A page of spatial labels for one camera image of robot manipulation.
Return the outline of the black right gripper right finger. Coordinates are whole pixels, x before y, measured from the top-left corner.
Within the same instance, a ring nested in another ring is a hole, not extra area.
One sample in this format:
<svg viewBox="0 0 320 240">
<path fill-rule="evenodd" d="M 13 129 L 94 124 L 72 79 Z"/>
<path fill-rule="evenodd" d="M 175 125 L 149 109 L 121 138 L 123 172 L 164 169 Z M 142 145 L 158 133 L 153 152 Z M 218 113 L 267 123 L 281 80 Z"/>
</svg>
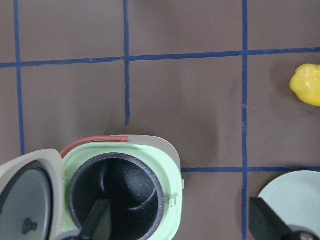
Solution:
<svg viewBox="0 0 320 240">
<path fill-rule="evenodd" d="M 249 199 L 249 230 L 255 240 L 318 240 L 309 230 L 292 230 L 260 197 Z"/>
</svg>

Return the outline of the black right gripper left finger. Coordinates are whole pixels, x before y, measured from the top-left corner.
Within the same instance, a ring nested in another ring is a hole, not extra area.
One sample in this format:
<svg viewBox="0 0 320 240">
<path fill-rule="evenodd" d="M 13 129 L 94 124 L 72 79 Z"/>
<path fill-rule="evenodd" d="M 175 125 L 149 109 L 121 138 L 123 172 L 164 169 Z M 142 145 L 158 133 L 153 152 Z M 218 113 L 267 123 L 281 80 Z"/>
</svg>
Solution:
<svg viewBox="0 0 320 240">
<path fill-rule="evenodd" d="M 110 240 L 112 235 L 109 199 L 98 200 L 80 229 L 58 235 L 58 240 Z"/>
</svg>

